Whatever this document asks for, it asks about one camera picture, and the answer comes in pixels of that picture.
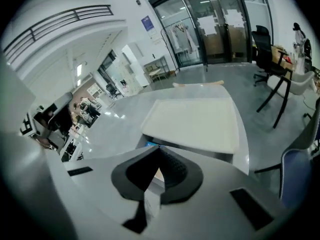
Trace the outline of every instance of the doorway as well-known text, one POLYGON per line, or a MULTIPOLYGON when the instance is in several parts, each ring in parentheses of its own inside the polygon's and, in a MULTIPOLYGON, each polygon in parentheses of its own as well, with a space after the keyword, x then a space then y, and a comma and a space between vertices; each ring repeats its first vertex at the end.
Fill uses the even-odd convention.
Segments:
POLYGON ((247 62, 248 29, 241 0, 185 0, 208 64, 247 62))

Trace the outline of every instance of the ceiling light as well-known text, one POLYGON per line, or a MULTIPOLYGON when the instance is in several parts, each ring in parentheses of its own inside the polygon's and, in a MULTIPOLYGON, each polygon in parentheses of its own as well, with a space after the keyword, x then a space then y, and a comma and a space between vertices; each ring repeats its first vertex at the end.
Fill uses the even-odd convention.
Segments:
POLYGON ((76 76, 80 76, 81 75, 81 69, 82 69, 82 64, 80 64, 79 66, 76 67, 76 76))

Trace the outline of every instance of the white board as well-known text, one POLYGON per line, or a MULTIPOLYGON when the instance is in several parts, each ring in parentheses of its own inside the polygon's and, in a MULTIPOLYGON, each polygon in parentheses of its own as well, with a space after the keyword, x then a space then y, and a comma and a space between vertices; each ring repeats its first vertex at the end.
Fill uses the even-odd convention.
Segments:
POLYGON ((231 98, 156 100, 141 130, 145 135, 204 151, 234 154, 239 148, 231 98))

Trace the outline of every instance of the black metal railing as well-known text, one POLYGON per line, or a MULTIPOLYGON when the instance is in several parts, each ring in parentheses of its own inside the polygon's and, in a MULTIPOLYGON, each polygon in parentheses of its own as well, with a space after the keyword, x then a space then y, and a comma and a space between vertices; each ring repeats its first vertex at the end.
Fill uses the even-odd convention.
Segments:
POLYGON ((90 5, 62 11, 49 16, 18 35, 3 51, 9 63, 15 61, 29 46, 49 33, 74 22, 114 15, 109 4, 90 5))

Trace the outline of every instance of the grey floor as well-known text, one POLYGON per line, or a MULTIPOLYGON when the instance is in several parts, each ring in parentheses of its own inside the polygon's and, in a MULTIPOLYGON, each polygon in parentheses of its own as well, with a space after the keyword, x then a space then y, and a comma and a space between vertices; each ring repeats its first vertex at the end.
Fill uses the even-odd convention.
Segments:
MULTIPOLYGON (((216 64, 204 67, 181 70, 176 76, 169 79, 156 81, 146 87, 142 92, 150 92, 165 88, 172 88, 173 82, 179 84, 209 83, 219 80, 224 81, 224 87, 230 93, 236 104, 246 130, 249 146, 250 174, 254 178, 254 170, 266 168, 280 163, 282 152, 302 132, 307 118, 304 113, 313 114, 313 110, 304 104, 306 96, 309 100, 316 100, 317 96, 311 90, 307 90, 304 96, 294 96, 288 100, 285 111, 276 127, 273 124, 278 116, 283 99, 275 95, 269 103, 257 113, 257 108, 270 94, 266 83, 258 83, 254 87, 254 73, 259 68, 255 64, 216 64)), ((277 172, 270 174, 261 173, 259 180, 273 192, 279 188, 279 175, 277 172)))

